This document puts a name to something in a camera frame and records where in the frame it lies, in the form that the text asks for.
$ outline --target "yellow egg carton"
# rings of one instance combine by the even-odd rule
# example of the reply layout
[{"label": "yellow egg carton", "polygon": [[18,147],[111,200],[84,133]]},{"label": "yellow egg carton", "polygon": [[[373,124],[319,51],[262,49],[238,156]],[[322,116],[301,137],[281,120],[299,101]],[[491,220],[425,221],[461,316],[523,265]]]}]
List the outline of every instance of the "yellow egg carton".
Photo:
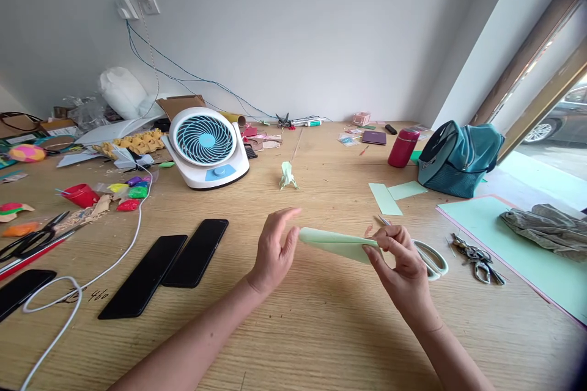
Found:
[{"label": "yellow egg carton", "polygon": [[163,133],[161,130],[155,128],[153,131],[145,131],[144,133],[137,133],[134,136],[125,136],[122,139],[115,139],[111,143],[102,142],[101,145],[92,145],[92,148],[115,161],[118,160],[118,156],[115,154],[113,144],[120,148],[128,148],[138,155],[143,155],[165,148],[165,145],[161,140],[162,135]]}]

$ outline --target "wood grain surface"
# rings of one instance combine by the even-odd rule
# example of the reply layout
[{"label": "wood grain surface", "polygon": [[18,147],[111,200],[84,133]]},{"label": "wood grain surface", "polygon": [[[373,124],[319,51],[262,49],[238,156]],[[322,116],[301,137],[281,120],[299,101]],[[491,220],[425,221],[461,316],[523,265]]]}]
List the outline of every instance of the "wood grain surface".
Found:
[{"label": "wood grain surface", "polygon": [[[409,124],[392,125],[399,129]],[[416,166],[387,165],[395,139],[391,135],[386,146],[370,145],[359,156],[365,145],[346,147],[338,142],[345,128],[344,123],[326,123],[284,130],[281,148],[259,152],[245,178],[213,191],[192,191],[177,167],[161,169],[144,204],[135,247],[83,293],[72,326],[29,389],[107,388],[251,269],[259,232],[273,211],[300,206],[303,212],[295,224],[349,235],[363,236],[369,225],[379,228],[375,220],[379,210],[367,184],[391,186],[414,180]],[[263,129],[269,134],[281,132],[275,126]],[[416,149],[423,145],[419,142]],[[166,150],[158,152],[164,159],[167,155]],[[281,163],[290,160],[300,189],[279,191]],[[137,174],[122,174],[102,159],[65,169],[55,168],[58,161],[58,157],[48,158],[9,169],[23,169],[29,176],[1,185],[0,204],[21,202],[36,208],[13,223],[74,209],[55,195],[54,188],[115,183]],[[482,191],[507,198],[507,182],[502,178],[499,186],[492,186],[491,176]],[[527,191],[540,201],[539,194]],[[565,389],[585,333],[499,262],[496,269],[509,280],[505,287],[484,285],[473,278],[471,267],[462,266],[462,257],[454,257],[446,242],[458,229],[435,210],[438,203],[457,200],[430,191],[398,201],[404,215],[389,217],[447,259],[448,275],[430,285],[446,324],[497,389]],[[52,269],[79,283],[91,280],[119,258],[135,233],[137,212],[113,209],[28,268]],[[139,318],[97,319],[159,236],[191,235],[205,218],[226,218],[230,226],[198,287],[160,287]],[[1,238],[0,246],[9,242]],[[33,305],[46,304],[70,287],[67,282],[53,285]],[[72,308],[73,304],[65,303],[33,314],[17,310],[0,323],[0,387],[20,387]],[[199,389],[410,391],[440,389],[440,384],[374,270],[299,243],[285,281],[231,337]]]}]

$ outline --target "water bottle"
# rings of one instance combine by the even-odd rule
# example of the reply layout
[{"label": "water bottle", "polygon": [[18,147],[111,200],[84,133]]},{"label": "water bottle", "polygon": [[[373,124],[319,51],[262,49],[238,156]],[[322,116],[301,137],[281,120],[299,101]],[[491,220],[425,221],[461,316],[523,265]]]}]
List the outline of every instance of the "water bottle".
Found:
[{"label": "water bottle", "polygon": [[387,163],[396,168],[405,167],[416,147],[420,132],[412,128],[403,128],[397,135]]}]

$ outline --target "hand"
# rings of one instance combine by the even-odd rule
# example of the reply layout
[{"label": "hand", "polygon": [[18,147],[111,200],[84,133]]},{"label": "hand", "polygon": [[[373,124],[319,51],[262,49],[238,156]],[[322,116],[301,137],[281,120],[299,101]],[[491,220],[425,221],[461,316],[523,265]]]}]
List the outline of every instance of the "hand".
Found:
[{"label": "hand", "polygon": [[283,247],[279,240],[287,221],[299,212],[300,208],[287,208],[269,214],[265,221],[259,237],[257,260],[253,270],[246,276],[251,287],[260,294],[270,294],[283,281],[292,266],[300,228],[294,226],[289,230]]},{"label": "hand", "polygon": [[396,258],[396,267],[392,269],[376,249],[363,246],[383,287],[406,322],[426,331],[442,327],[430,296],[426,264],[412,243],[408,230],[400,225],[386,226],[372,238],[377,240],[381,249],[391,252]]}]

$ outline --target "car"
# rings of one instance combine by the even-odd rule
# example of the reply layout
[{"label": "car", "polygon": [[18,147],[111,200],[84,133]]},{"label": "car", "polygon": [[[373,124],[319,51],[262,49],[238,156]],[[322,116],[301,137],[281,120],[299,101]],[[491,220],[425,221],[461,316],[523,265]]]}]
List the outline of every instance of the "car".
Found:
[{"label": "car", "polygon": [[587,79],[579,81],[530,131],[524,144],[545,141],[587,143]]}]

